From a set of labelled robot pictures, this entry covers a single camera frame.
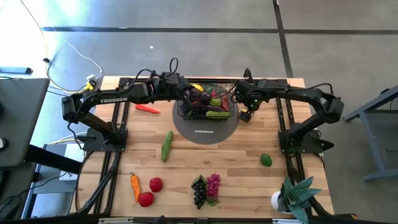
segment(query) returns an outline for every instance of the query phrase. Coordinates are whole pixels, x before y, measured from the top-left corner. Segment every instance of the black wire basket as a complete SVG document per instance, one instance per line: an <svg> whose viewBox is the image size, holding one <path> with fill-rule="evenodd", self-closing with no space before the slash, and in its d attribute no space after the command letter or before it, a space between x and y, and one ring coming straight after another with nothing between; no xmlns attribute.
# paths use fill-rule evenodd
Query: black wire basket
<svg viewBox="0 0 398 224"><path fill-rule="evenodd" d="M183 101L178 101L177 105L177 114L181 116L183 119L208 119L208 120L227 120L228 118L234 116L234 103L232 102L232 92L230 88L233 86L233 83L194 83L202 86L203 91L207 91L212 94L215 92L214 98L220 97L221 100L227 100L227 110L229 112L229 116L206 116L206 110L200 111L199 114L196 111L196 114L193 114L192 111L188 113L184 113L184 105Z"/></svg>

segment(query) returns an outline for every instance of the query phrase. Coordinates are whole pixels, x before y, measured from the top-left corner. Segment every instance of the concrete floor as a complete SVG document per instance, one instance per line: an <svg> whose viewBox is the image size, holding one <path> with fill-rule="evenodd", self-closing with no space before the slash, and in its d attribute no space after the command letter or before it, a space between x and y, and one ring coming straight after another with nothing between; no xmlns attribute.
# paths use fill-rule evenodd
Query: concrete floor
<svg viewBox="0 0 398 224"><path fill-rule="evenodd" d="M32 67L44 76L44 43L19 1L0 13L0 62ZM276 29L272 0L25 0L41 26L212 27ZM279 0L285 29L398 29L394 0ZM171 57L190 76L240 77L246 67L256 77L286 77L278 34L45 32L50 76L78 89L98 69L79 57L61 36L104 68L106 75L135 75L142 68L168 69ZM330 82L345 102L345 112L397 84L398 35L286 35L293 76L307 86ZM398 108L398 101L393 108ZM84 131L78 125L76 131ZM365 184L376 170L359 120L325 124L323 138L335 143L325 153L326 175L335 213L356 213L362 220L398 222L398 178ZM70 133L61 118L60 96L47 94L32 144L42 145ZM36 216L68 197L38 197Z"/></svg>

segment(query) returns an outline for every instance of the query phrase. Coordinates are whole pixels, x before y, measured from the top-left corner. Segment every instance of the wooden table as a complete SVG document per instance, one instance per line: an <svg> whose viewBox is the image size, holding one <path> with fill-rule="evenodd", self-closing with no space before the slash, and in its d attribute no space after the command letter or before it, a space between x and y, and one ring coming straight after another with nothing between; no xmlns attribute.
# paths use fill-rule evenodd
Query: wooden table
<svg viewBox="0 0 398 224"><path fill-rule="evenodd" d="M102 89L114 89L120 77L104 77ZM290 78L292 86L304 87L302 78ZM239 122L238 128L225 141L200 145L186 140L172 121L173 101L158 101L153 105L160 114L138 111L130 106L127 128L129 137L119 166L112 216L130 217L240 217L278 218L288 217L271 207L271 195L280 189L287 175L284 156L279 149L277 132L280 129L276 102L262 103L249 123ZM292 101L294 118L302 122L310 115L307 103ZM114 105L98 105L95 115L111 121ZM168 131L174 132L169 161L163 163L160 153ZM272 167L264 167L259 156L272 157ZM87 160L80 177L79 204L82 206L92 194L100 178L103 152L95 152ZM324 209L333 213L328 184L321 160L312 154L302 154L306 177L314 176L312 187L322 189L316 196ZM130 172L139 177L141 192L150 191L149 180L160 177L164 188L155 193L151 207L142 208L134 202L130 184ZM221 176L220 204L205 205L198 210L193 204L192 181L200 174ZM108 189L104 191L103 206Z"/></svg>

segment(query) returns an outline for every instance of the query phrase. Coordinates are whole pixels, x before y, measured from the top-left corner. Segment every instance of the orange carrot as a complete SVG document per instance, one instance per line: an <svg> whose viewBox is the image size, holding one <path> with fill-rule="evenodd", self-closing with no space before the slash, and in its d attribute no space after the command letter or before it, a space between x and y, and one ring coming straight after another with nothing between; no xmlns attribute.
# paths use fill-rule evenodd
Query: orange carrot
<svg viewBox="0 0 398 224"><path fill-rule="evenodd" d="M151 113L160 113L160 111L157 111L155 109L149 108L149 107L144 106L144 105L136 105L136 109L137 110L146 111L146 112L151 112Z"/></svg>

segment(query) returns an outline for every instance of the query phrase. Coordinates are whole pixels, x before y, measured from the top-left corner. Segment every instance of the orange pepper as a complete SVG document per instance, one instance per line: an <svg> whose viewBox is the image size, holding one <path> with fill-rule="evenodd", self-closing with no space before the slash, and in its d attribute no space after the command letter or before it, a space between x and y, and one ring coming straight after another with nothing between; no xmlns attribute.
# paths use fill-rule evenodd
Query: orange pepper
<svg viewBox="0 0 398 224"><path fill-rule="evenodd" d="M138 177L136 175L134 175L132 172L130 174L131 174L131 176L130 176L131 187L134 190L134 197L136 198L136 203L137 203L139 193L140 193Z"/></svg>

